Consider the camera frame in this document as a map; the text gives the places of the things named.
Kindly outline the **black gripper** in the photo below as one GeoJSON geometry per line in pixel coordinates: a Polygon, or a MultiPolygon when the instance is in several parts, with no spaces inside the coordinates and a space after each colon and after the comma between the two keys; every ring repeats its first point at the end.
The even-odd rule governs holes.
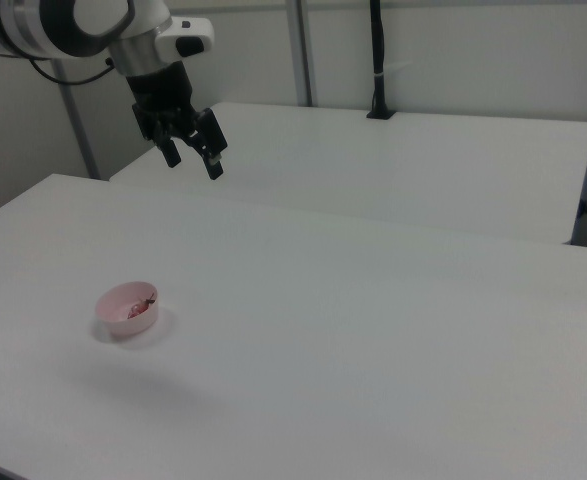
{"type": "Polygon", "coordinates": [[[181,163],[181,156],[169,137],[187,139],[201,157],[211,180],[223,173],[221,154],[228,143],[214,112],[200,112],[191,105],[192,86],[182,62],[174,62],[154,73],[129,76],[132,106],[143,137],[154,141],[169,168],[181,163]]]}

